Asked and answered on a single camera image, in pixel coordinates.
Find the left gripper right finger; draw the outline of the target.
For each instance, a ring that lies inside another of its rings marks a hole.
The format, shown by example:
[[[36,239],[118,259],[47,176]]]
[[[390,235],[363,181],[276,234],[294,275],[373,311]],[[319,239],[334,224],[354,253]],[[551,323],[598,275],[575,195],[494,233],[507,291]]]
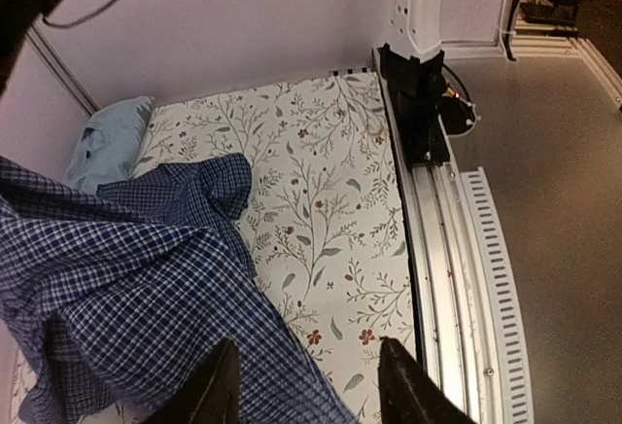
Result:
[[[381,338],[378,379],[382,423],[473,423],[395,338]]]

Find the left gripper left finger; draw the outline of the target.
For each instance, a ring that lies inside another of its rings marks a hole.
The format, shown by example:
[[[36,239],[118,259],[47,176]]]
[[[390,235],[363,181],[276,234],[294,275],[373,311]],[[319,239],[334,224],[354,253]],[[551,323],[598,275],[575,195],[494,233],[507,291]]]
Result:
[[[180,391],[178,423],[237,423],[239,352],[224,338]]]

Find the dark blue checkered shirt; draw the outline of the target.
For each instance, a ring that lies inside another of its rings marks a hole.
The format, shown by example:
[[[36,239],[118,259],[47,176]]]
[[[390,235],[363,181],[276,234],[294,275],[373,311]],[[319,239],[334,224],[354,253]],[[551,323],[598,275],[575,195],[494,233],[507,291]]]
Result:
[[[225,338],[248,423],[352,423],[258,288],[235,227],[241,154],[162,164],[86,194],[1,162],[1,318],[34,371],[25,423],[74,423],[113,403],[150,413]]]

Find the light blue t-shirt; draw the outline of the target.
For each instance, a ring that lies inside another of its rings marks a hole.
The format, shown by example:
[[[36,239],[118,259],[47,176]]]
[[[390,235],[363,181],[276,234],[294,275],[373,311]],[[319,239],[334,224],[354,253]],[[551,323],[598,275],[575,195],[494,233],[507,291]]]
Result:
[[[155,99],[141,95],[111,104],[88,120],[62,183],[95,194],[100,186],[125,181],[137,160]]]

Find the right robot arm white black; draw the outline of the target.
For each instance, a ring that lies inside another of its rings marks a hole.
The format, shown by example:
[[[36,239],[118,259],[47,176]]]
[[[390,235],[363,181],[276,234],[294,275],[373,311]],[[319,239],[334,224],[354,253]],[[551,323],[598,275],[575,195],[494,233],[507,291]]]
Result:
[[[1,0],[1,89],[5,89],[23,41],[40,18],[43,24],[68,30],[110,9],[109,0],[72,22],[53,23],[48,16],[62,0]],[[442,77],[441,0],[393,0],[390,26],[380,50],[381,75],[409,99],[433,99],[446,91]]]

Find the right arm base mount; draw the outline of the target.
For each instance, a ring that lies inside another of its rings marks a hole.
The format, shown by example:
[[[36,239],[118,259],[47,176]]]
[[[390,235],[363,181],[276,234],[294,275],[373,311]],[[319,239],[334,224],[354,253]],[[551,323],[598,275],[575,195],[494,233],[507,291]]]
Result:
[[[478,117],[465,84],[444,62],[444,52],[422,61],[384,45],[379,49],[379,74],[387,83],[406,163],[449,162],[447,138],[470,132]]]

